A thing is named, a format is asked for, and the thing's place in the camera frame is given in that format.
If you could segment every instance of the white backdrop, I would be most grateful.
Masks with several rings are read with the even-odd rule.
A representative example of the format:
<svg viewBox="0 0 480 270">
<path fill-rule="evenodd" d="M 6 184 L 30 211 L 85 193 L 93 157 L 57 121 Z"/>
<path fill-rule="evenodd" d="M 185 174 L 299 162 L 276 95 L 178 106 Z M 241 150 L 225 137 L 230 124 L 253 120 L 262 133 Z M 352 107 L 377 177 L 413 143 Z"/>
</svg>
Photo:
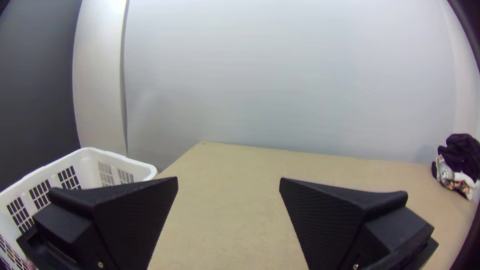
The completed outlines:
<svg viewBox="0 0 480 270">
<path fill-rule="evenodd" d="M 440 0 L 131 1 L 128 153 L 164 169 L 211 140 L 428 162 L 477 131 L 466 42 Z"/>
</svg>

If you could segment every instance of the cardboard surface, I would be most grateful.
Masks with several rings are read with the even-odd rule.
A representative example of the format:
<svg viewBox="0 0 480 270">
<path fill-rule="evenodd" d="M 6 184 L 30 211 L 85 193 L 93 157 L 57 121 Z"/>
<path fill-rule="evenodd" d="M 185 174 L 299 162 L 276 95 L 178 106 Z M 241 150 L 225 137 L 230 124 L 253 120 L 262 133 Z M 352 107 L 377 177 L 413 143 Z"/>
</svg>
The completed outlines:
<svg viewBox="0 0 480 270">
<path fill-rule="evenodd" d="M 446 190 L 426 164 L 200 142 L 159 177 L 178 194 L 149 270 L 307 270 L 279 193 L 281 177 L 372 192 L 408 192 L 407 207 L 435 227 L 426 270 L 449 269 L 477 204 Z"/>
</svg>

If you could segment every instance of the patterned fabric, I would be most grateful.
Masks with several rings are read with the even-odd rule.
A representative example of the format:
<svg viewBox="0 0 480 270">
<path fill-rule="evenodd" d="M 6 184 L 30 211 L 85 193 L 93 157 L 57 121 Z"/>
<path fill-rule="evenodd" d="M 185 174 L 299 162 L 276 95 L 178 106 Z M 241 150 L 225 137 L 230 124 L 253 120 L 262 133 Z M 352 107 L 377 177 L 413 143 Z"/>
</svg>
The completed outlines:
<svg viewBox="0 0 480 270">
<path fill-rule="evenodd" d="M 472 180 L 468 183 L 465 180 L 455 179 L 455 172 L 447 165 L 442 155 L 436 157 L 436 179 L 440 184 L 451 191 L 457 191 L 468 200 L 472 199 L 473 188 L 476 186 Z"/>
</svg>

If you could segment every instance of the white curved panel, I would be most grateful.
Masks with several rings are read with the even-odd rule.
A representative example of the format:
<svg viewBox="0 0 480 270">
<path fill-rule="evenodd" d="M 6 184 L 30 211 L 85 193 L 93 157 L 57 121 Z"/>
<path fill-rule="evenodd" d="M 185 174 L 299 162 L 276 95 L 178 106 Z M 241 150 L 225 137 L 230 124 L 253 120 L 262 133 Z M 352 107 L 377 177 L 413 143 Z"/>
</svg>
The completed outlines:
<svg viewBox="0 0 480 270">
<path fill-rule="evenodd" d="M 455 74 L 455 133 L 476 135 L 479 114 L 480 73 L 459 19 L 447 1 L 441 1 L 448 26 Z"/>
<path fill-rule="evenodd" d="M 477 128 L 438 0 L 136 0 L 126 26 L 128 152 L 160 168 L 198 140 L 426 163 Z"/>
<path fill-rule="evenodd" d="M 73 104 L 82 147 L 127 154 L 122 34 L 127 0 L 83 0 L 73 46 Z"/>
</svg>

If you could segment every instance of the gray wall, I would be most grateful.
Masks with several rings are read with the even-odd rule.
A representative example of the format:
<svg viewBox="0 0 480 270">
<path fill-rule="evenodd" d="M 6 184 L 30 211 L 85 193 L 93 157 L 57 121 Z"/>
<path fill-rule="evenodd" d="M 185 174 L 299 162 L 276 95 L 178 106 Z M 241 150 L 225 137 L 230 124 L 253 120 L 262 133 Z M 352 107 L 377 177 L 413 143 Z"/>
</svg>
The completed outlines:
<svg viewBox="0 0 480 270">
<path fill-rule="evenodd" d="M 72 55 L 81 0 L 11 0 L 0 15 L 0 190 L 79 148 Z"/>
<path fill-rule="evenodd" d="M 211 140 L 427 163 L 477 130 L 461 35 L 438 0 L 131 1 L 128 154 L 164 169 Z"/>
</svg>

